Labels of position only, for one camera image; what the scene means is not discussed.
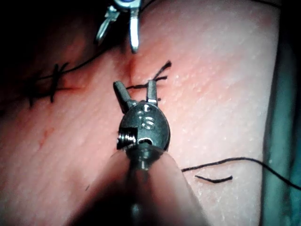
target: skin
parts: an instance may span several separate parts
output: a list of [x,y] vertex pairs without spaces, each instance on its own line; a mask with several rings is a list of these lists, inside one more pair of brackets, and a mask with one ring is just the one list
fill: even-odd
[[[46,97],[32,108],[27,99],[6,105],[0,119],[2,218],[13,225],[70,221],[116,152],[122,112],[112,83],[144,84],[167,60],[173,66],[157,83],[159,107],[170,123],[169,154],[179,168],[238,156],[262,160],[279,15],[277,8],[247,0],[158,1],[141,15],[138,54],[131,54],[127,39],[64,75],[58,87],[68,89],[56,92],[54,103]],[[97,52],[97,27],[87,15],[54,21],[34,57],[20,66],[20,78],[89,59]],[[130,94],[141,100],[146,90]],[[7,97],[15,94],[1,93]],[[233,180],[214,185],[196,174]],[[212,225],[258,225],[259,165],[227,163],[185,177]]]

